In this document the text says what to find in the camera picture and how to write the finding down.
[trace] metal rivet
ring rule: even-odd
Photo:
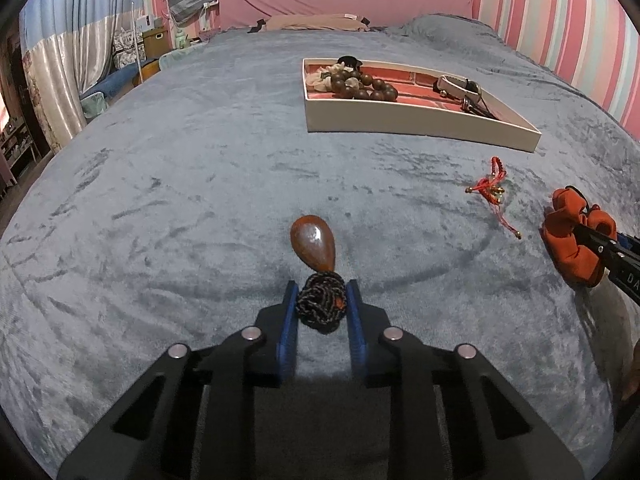
[[[478,350],[473,345],[463,344],[458,347],[458,354],[465,359],[473,359],[478,354]]]
[[[242,330],[242,337],[244,337],[247,341],[255,341],[262,335],[262,330],[260,330],[257,326],[248,326],[244,330]]]
[[[166,352],[169,354],[169,357],[173,359],[182,359],[185,355],[187,355],[188,351],[189,349],[185,345],[183,345],[182,343],[176,343],[175,345],[171,346],[171,348],[169,348]]]
[[[398,341],[398,339],[402,338],[404,332],[402,332],[402,330],[397,326],[390,326],[388,328],[385,328],[383,335],[390,341]]]

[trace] blue and white curtain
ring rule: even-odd
[[[57,151],[86,125],[79,95],[111,64],[113,35],[143,0],[29,0],[20,13],[22,60],[34,109]]]

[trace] bed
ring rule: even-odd
[[[343,54],[468,76],[540,144],[310,134],[300,62]],[[521,241],[464,193],[494,155]],[[538,230],[567,184],[640,232],[639,144],[479,22],[220,34],[89,124],[21,204],[0,241],[0,404],[54,475],[171,343],[220,342],[303,283],[289,227],[317,214],[368,303],[433,346],[478,346],[592,478],[640,313],[606,279],[556,272]],[[260,478],[383,478],[388,392],[351,382],[348,355],[345,324],[301,328],[294,381],[257,394]]]

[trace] red braided cord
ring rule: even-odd
[[[507,176],[507,170],[504,169],[502,165],[502,161],[496,157],[492,156],[491,158],[491,178],[482,177],[478,180],[478,183],[473,187],[467,187],[465,191],[467,193],[472,193],[477,191],[480,193],[485,200],[491,205],[494,210],[495,215],[498,217],[500,223],[505,226],[509,231],[511,231],[518,240],[522,239],[522,235],[520,231],[517,231],[514,227],[512,227],[509,222],[504,218],[502,211],[500,209],[500,198],[497,196],[498,194],[504,193],[504,190],[501,187],[498,187],[498,184],[502,179]]]

